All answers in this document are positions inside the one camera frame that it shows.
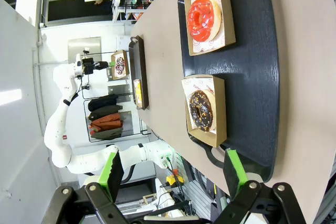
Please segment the chocolate donut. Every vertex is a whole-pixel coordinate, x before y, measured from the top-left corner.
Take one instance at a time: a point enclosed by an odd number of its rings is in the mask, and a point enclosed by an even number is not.
[[[117,71],[118,74],[122,74],[124,72],[125,69],[125,61],[122,57],[119,57],[116,61],[115,61],[115,70]]]
[[[191,94],[189,107],[196,126],[202,131],[210,131],[213,124],[213,111],[209,98],[202,90]]]

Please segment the table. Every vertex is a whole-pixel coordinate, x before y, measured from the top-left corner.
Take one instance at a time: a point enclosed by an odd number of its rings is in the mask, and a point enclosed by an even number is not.
[[[267,185],[289,183],[307,223],[312,223],[336,150],[335,7],[333,0],[272,4],[279,47],[280,123],[274,175]],[[178,24],[177,0],[155,0],[133,27],[132,36],[144,39],[150,102],[139,117],[228,192],[222,170],[186,132]]]

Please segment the fluorescent light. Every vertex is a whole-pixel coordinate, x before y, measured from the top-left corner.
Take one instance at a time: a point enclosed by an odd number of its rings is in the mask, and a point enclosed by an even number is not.
[[[0,92],[0,105],[20,100],[22,98],[21,89],[14,89]]]

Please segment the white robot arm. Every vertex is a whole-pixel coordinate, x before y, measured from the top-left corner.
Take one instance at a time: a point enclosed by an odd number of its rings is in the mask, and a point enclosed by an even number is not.
[[[81,64],[71,63],[54,69],[54,81],[62,93],[62,98],[56,111],[48,120],[44,136],[45,145],[52,152],[54,165],[59,168],[67,167],[74,174],[102,169],[110,153],[118,151],[117,146],[111,145],[98,152],[74,155],[71,146],[63,143],[66,116],[71,100],[77,92],[75,78],[78,75],[82,75]],[[166,168],[166,157],[173,160],[174,149],[162,140],[146,143],[142,146],[135,145],[125,151],[120,151],[121,164],[124,170],[127,167],[145,161],[153,161],[159,167]]]

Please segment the dark blue tray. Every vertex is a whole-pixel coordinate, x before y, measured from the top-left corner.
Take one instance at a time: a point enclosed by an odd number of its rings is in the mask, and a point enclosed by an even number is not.
[[[273,174],[279,124],[279,59],[271,0],[230,0],[237,42],[190,56],[184,0],[178,0],[184,75],[212,74],[225,80],[227,140],[222,148],[240,154],[247,172],[269,181]],[[223,163],[204,147],[213,164]]]

